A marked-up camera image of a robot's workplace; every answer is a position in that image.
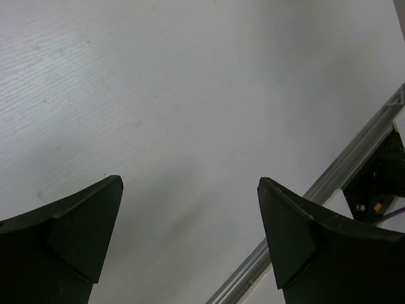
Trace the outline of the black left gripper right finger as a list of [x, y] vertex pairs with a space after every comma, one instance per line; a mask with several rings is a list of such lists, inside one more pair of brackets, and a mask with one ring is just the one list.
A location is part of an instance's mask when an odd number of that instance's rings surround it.
[[404, 234], [357, 222], [271, 178], [258, 200], [287, 303], [403, 303]]

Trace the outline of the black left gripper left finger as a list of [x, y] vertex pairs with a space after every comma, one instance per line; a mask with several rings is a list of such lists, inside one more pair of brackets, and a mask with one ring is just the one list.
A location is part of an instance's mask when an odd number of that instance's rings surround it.
[[1, 221], [1, 303], [88, 303], [123, 194], [119, 175]]

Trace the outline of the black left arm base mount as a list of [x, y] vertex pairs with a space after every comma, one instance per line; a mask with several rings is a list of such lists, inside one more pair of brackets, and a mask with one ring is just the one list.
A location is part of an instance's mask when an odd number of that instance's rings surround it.
[[354, 220], [367, 224], [382, 219], [394, 199], [404, 197], [404, 145], [396, 130], [346, 182], [343, 193]]

